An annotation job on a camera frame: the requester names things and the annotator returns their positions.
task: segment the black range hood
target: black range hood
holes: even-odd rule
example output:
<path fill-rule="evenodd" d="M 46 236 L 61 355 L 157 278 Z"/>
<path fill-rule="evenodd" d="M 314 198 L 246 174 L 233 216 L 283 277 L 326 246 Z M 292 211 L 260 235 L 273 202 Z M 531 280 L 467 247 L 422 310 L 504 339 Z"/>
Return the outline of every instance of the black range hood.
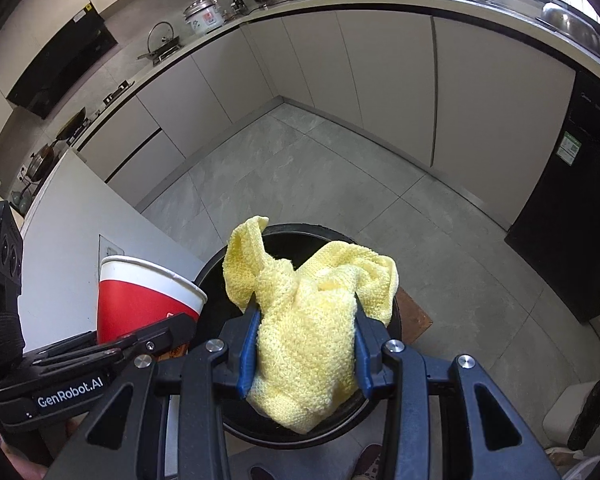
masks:
<path fill-rule="evenodd" d="M 45 119 L 68 89 L 115 45 L 104 20 L 89 4 L 49 40 L 7 99 Z"/>

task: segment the yellow towel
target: yellow towel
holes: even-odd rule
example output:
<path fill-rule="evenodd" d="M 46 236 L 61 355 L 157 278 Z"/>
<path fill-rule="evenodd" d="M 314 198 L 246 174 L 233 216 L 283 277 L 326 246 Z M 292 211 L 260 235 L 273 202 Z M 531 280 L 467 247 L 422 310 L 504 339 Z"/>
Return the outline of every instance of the yellow towel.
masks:
<path fill-rule="evenodd" d="M 234 229 L 222 264 L 226 293 L 244 311 L 255 292 L 262 311 L 248 401 L 304 434 L 358 389 L 354 294 L 368 316 L 387 325 L 398 273 L 388 256 L 346 242 L 326 244 L 294 270 L 265 252 L 268 223 L 254 216 Z"/>

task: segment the silver screw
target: silver screw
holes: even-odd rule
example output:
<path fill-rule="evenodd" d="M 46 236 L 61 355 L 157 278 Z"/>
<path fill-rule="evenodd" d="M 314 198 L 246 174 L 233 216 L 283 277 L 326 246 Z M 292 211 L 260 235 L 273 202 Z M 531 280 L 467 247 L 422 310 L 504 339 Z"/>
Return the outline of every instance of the silver screw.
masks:
<path fill-rule="evenodd" d="M 458 356 L 457 361 L 462 368 L 473 368 L 475 366 L 475 359 L 467 354 Z"/>
<path fill-rule="evenodd" d="M 147 368 L 151 364 L 151 356 L 147 354 L 139 355 L 134 359 L 136 368 Z"/>
<path fill-rule="evenodd" d="M 392 354 L 399 354 L 404 350 L 404 343 L 399 339 L 389 339 L 389 341 L 384 343 L 384 348 Z"/>
<path fill-rule="evenodd" d="M 210 339 L 205 343 L 205 348 L 209 352 L 219 352 L 224 349 L 224 341 L 222 339 Z"/>

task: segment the shoe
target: shoe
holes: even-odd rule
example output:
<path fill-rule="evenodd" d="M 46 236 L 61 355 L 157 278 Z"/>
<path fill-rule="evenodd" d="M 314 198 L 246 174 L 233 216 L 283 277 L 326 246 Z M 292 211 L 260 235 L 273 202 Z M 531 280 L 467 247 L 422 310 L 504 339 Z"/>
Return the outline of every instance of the shoe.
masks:
<path fill-rule="evenodd" d="M 271 473 L 260 466 L 254 466 L 249 470 L 251 480 L 276 480 Z"/>
<path fill-rule="evenodd" d="M 353 469 L 351 480 L 376 480 L 380 469 L 380 444 L 366 446 Z"/>

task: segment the red and white paper cup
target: red and white paper cup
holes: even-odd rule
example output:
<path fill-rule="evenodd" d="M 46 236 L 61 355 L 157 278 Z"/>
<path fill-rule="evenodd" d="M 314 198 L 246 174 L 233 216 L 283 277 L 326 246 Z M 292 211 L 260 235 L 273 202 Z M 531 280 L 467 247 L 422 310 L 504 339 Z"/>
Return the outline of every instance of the red and white paper cup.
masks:
<path fill-rule="evenodd" d="M 100 263 L 98 343 L 115 341 L 181 312 L 198 320 L 206 294 L 179 274 L 131 256 Z"/>

